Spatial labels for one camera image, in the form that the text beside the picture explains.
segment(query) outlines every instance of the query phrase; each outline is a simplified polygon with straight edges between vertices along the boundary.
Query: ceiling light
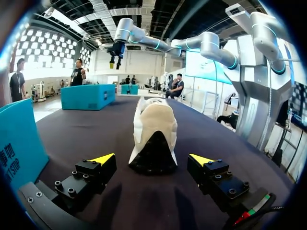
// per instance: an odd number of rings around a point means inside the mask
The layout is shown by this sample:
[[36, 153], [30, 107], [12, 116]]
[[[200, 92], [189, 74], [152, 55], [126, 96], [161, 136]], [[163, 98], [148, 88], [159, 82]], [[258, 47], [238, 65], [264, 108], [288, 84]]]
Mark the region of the ceiling light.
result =
[[52, 16], [53, 12], [54, 12], [54, 8], [50, 7], [48, 10], [45, 11], [44, 17], [50, 18]]

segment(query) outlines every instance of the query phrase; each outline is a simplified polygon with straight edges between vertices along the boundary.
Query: white wall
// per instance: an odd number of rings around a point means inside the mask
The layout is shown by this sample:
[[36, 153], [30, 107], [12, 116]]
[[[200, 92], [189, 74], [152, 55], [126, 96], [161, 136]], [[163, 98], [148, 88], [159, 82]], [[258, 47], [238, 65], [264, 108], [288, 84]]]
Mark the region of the white wall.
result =
[[100, 84], [107, 83], [108, 76], [118, 76], [119, 81], [127, 75], [136, 76], [140, 84], [145, 84], [151, 76], [160, 77], [164, 73], [164, 54], [149, 51], [125, 51], [121, 66], [110, 69], [111, 56], [105, 51], [96, 50], [91, 53], [88, 80]]

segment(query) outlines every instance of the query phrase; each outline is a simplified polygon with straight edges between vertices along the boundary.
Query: man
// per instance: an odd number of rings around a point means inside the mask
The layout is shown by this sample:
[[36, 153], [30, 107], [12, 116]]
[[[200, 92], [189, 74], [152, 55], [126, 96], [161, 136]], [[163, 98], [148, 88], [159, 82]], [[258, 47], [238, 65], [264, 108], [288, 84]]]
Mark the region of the man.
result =
[[171, 98], [174, 99], [174, 97], [179, 97], [181, 95], [184, 87], [184, 82], [182, 81], [181, 73], [177, 74], [177, 80], [173, 81], [172, 87], [173, 87], [172, 89], [166, 92], [165, 95], [166, 98], [171, 96]]
[[73, 70], [71, 75], [70, 86], [82, 85], [84, 79], [86, 79], [85, 70], [81, 68], [82, 60], [76, 60], [76, 68]]
[[17, 62], [17, 71], [13, 74], [10, 81], [12, 101], [17, 102], [25, 98], [24, 76], [20, 72], [24, 69], [24, 59], [21, 58]]
[[136, 82], [136, 78], [135, 78], [135, 75], [132, 77], [132, 79], [131, 79], [131, 83], [132, 83], [132, 85], [135, 85], [135, 82]]
[[130, 84], [130, 76], [128, 75], [128, 77], [126, 77], [126, 84]]

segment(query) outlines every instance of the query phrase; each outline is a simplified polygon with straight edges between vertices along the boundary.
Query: desk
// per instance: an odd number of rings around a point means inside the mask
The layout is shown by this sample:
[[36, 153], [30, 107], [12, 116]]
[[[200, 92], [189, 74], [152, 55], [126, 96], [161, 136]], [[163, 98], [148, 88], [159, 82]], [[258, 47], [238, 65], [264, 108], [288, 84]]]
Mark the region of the desk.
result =
[[[78, 218], [113, 230], [220, 230], [228, 215], [204, 196], [187, 171], [189, 153], [223, 159], [250, 188], [264, 187], [282, 205], [292, 183], [262, 152], [211, 118], [168, 99], [178, 123], [172, 175], [144, 176], [128, 166], [138, 97], [121, 96], [101, 111], [58, 110], [37, 122], [50, 162], [40, 175], [49, 187], [81, 159], [115, 153], [118, 170]], [[271, 215], [264, 216], [265, 221]]]

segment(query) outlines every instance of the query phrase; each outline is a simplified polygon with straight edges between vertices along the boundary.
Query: cable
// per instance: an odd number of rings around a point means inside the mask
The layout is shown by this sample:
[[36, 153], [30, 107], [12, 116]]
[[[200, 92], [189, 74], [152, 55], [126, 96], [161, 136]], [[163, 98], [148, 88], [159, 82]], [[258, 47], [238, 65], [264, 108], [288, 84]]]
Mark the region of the cable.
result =
[[259, 216], [263, 216], [264, 214], [267, 214], [269, 212], [277, 212], [277, 211], [283, 211], [283, 210], [284, 210], [283, 206], [272, 206], [272, 207], [269, 207], [269, 208], [264, 208], [263, 210], [259, 210], [255, 214], [247, 217], [246, 219], [243, 219], [242, 221], [240, 221], [238, 224], [236, 224], [231, 229], [236, 229], [236, 228], [242, 226], [243, 224], [249, 222], [251, 219], [257, 218]]
[[216, 103], [217, 103], [217, 68], [216, 68], [216, 63], [213, 61], [214, 66], [215, 66], [215, 103], [214, 103], [214, 110], [213, 110], [213, 120], [215, 120], [215, 115], [216, 115]]
[[267, 135], [267, 132], [268, 132], [268, 127], [269, 127], [269, 123], [271, 121], [271, 106], [272, 106], [272, 71], [271, 71], [271, 63], [269, 62], [269, 65], [270, 65], [270, 98], [269, 98], [269, 112], [268, 112], [268, 118], [265, 122], [265, 127], [264, 127], [264, 132], [263, 132], [263, 135], [262, 135], [262, 141], [261, 141], [261, 144], [260, 144], [260, 149], [262, 149], [262, 146], [263, 146], [263, 143], [264, 143], [264, 139]]

